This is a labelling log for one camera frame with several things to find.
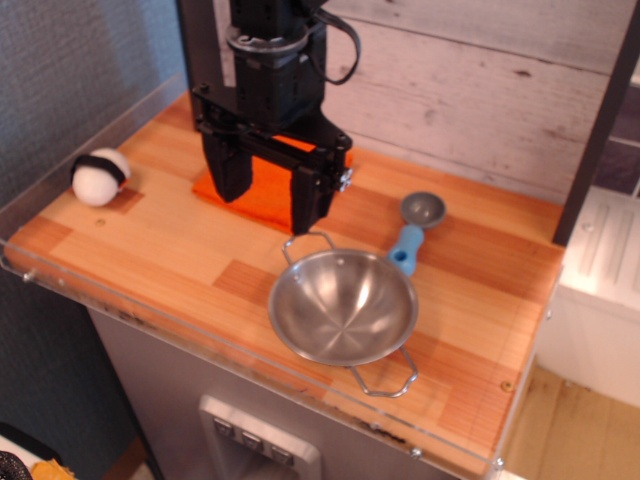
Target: black cable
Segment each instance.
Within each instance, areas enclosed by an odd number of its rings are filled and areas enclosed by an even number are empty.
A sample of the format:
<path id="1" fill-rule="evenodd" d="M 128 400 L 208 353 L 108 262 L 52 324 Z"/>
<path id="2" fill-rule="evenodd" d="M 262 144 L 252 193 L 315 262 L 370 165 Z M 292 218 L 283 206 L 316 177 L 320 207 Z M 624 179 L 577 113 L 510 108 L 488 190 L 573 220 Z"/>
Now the black cable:
<path id="1" fill-rule="evenodd" d="M 354 46 L 356 48 L 356 59 L 353 62 L 353 65 L 351 66 L 351 68 L 349 69 L 347 74 L 344 77 L 342 77 L 342 78 L 340 78 L 338 80 L 334 80 L 332 78 L 329 78 L 324 73 L 324 69 L 322 67 L 320 67 L 320 65 L 318 65 L 317 60 L 315 58 L 313 58 L 313 56 L 309 57 L 311 59 L 311 65 L 313 66 L 313 69 L 326 82 L 329 82 L 329 83 L 331 83 L 333 85 L 342 85 L 342 84 L 344 84 L 344 83 L 349 81 L 349 79 L 353 76 L 353 74 L 356 72 L 356 69 L 358 68 L 358 63 L 360 62 L 360 53 L 361 53 L 360 38 L 358 37 L 358 34 L 356 33 L 356 31 L 354 30 L 354 28 L 351 25 L 349 25 L 347 22 L 342 20 L 340 17 L 337 17 L 337 16 L 327 12 L 326 10 L 323 10 L 321 8 L 318 9 L 314 14 L 314 18 L 316 20 L 326 24 L 326 25 L 329 25 L 331 27 L 335 27 L 338 30 L 343 31 L 344 33 L 349 35 L 351 40 L 353 40 L 353 44 L 354 44 Z"/>

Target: white panel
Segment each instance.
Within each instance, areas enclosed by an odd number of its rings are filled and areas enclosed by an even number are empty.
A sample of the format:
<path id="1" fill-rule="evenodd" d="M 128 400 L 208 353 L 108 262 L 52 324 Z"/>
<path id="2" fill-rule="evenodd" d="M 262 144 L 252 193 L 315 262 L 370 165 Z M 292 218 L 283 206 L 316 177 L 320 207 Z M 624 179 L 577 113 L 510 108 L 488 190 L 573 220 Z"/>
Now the white panel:
<path id="1" fill-rule="evenodd" d="M 200 413 L 221 477 L 322 479 L 320 452 L 309 442 L 210 395 L 202 397 Z"/>
<path id="2" fill-rule="evenodd" d="M 538 363 L 640 407 L 640 201 L 592 187 L 564 259 Z"/>

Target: wooden tabletop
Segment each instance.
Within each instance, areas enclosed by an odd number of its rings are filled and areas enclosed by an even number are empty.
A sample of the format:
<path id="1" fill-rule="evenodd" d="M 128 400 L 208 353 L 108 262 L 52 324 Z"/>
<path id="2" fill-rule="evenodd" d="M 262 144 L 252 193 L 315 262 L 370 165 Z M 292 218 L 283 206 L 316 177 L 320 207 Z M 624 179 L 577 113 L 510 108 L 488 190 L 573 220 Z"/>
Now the wooden tabletop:
<path id="1" fill-rule="evenodd" d="M 374 398 L 349 369 L 301 358 L 274 333 L 267 301 L 287 267 L 280 248 L 289 236 L 194 195 L 206 166 L 186 96 L 120 150 L 132 169 L 126 190 L 101 208 L 62 194 L 11 238 L 14 268 L 383 441 L 419 447 L 469 478 L 484 474 L 559 274 L 563 249 L 550 239 L 560 207 L 353 150 L 353 185 L 316 226 L 339 247 L 384 255 L 411 192 L 447 205 L 411 277 L 419 318 L 405 345 L 418 380 L 400 398 Z M 307 248 L 320 247 L 308 241 L 296 254 Z M 399 353 L 359 371 L 389 390 L 410 373 Z"/>

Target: blue handle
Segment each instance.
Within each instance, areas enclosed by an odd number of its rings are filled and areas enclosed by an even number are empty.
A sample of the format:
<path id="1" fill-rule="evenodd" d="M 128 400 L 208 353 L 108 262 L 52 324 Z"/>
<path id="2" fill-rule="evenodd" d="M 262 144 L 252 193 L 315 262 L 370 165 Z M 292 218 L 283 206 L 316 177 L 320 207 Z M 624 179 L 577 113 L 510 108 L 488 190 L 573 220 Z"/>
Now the blue handle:
<path id="1" fill-rule="evenodd" d="M 416 271 L 418 249 L 424 242 L 424 232 L 416 225 L 405 225 L 400 230 L 400 237 L 387 258 L 410 277 Z"/>

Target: white ball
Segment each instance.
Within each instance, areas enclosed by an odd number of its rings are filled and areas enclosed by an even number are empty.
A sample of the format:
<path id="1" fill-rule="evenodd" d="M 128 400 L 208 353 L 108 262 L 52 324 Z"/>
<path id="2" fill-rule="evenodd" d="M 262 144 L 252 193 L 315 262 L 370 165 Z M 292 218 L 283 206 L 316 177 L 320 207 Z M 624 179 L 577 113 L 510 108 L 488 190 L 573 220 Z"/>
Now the white ball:
<path id="1" fill-rule="evenodd" d="M 131 177 L 129 162 L 124 155 L 112 148 L 99 148 L 91 152 L 94 157 L 102 157 L 112 161 L 124 173 Z M 121 190 L 113 176 L 98 167 L 80 165 L 73 174 L 71 183 L 73 193 L 82 203 L 92 207 L 101 207 L 115 198 Z"/>

